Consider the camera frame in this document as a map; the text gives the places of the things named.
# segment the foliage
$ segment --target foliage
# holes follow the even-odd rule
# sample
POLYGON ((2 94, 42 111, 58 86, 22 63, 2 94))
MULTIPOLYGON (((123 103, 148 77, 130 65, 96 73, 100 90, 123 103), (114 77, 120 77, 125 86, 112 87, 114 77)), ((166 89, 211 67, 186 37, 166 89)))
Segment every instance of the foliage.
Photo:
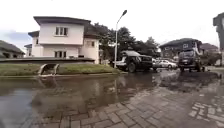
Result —
POLYGON ((39 64, 0 64, 0 76, 33 76, 39 68, 39 64))
POLYGON ((201 59, 206 65, 214 65, 218 59, 221 59, 221 54, 207 52, 201 56, 201 59))
MULTIPOLYGON (((103 50, 102 59, 114 59, 114 45, 116 39, 116 31, 109 29, 107 26, 96 23, 89 26, 91 31, 94 31, 100 36, 100 48, 103 50)), ((123 50, 135 50, 140 54, 158 56, 157 51, 158 44, 152 37, 149 37, 146 42, 138 41, 126 27, 121 27, 118 30, 118 53, 123 50)))
POLYGON ((120 73, 120 71, 106 65, 97 64, 62 64, 58 70, 59 75, 97 73, 120 73))

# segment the house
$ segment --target house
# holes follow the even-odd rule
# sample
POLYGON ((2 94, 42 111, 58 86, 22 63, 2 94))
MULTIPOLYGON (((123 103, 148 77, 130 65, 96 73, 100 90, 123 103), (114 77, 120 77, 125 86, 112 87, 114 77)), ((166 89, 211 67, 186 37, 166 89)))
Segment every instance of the house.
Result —
POLYGON ((200 49, 203 54, 205 53, 219 53, 219 48, 215 45, 209 44, 209 43, 203 43, 200 46, 200 49))
POLYGON ((213 26, 216 26, 216 32, 218 33, 219 36, 219 47, 221 51, 224 50, 223 19, 224 19, 224 13, 220 13, 215 18, 213 18, 213 26))
POLYGON ((29 32, 28 57, 84 57, 99 63, 99 37, 85 31, 89 20, 69 17, 34 17, 40 30, 29 32))
POLYGON ((175 58, 179 55, 182 50, 185 49, 196 49, 197 52, 200 52, 201 41, 192 39, 192 38, 182 38, 178 40, 173 40, 163 45, 160 45, 161 56, 163 58, 175 58))
POLYGON ((22 58, 24 53, 15 45, 0 40, 0 58, 22 58))

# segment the dark suv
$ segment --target dark suv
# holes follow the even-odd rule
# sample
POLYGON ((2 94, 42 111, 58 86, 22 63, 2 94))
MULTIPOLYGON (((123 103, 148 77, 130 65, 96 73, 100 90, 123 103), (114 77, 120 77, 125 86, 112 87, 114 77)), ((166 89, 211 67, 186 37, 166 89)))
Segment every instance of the dark suv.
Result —
POLYGON ((136 70, 148 71, 152 68, 152 57, 140 55, 135 51, 122 51, 121 61, 117 61, 117 68, 123 71, 135 72, 136 70))
POLYGON ((197 70, 198 72, 203 69, 204 71, 200 56, 194 50, 185 50, 180 52, 178 67, 180 68, 181 72, 184 72, 184 69, 189 69, 189 71, 193 69, 197 70))

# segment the parked car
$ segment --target parked car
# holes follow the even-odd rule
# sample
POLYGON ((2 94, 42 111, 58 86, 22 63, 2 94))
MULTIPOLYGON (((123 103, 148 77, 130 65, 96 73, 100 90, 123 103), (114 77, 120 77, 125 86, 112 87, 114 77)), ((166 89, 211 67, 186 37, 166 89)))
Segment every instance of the parked car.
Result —
POLYGON ((177 64, 170 62, 168 60, 158 60, 154 65, 153 69, 155 70, 156 68, 168 68, 168 69, 176 69, 177 64))
POLYGON ((201 69, 202 71, 205 70, 205 67, 203 67, 203 63, 200 59, 200 55, 193 49, 180 52, 178 67, 181 72, 183 72, 184 69, 189 69, 189 71, 194 69, 198 72, 200 72, 201 69))
POLYGON ((148 71, 152 68, 152 57, 141 55, 135 51, 122 51, 121 61, 117 61, 117 68, 123 71, 135 72, 136 70, 148 71))

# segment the brick pavement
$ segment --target brick pavement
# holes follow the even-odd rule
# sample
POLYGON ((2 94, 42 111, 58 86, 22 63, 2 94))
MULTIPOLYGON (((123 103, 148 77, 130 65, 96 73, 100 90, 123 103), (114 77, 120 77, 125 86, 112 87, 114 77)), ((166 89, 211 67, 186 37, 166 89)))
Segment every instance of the brick pavement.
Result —
POLYGON ((100 108, 65 102, 31 113, 13 128, 218 128, 224 127, 222 86, 180 93, 158 87, 100 108))

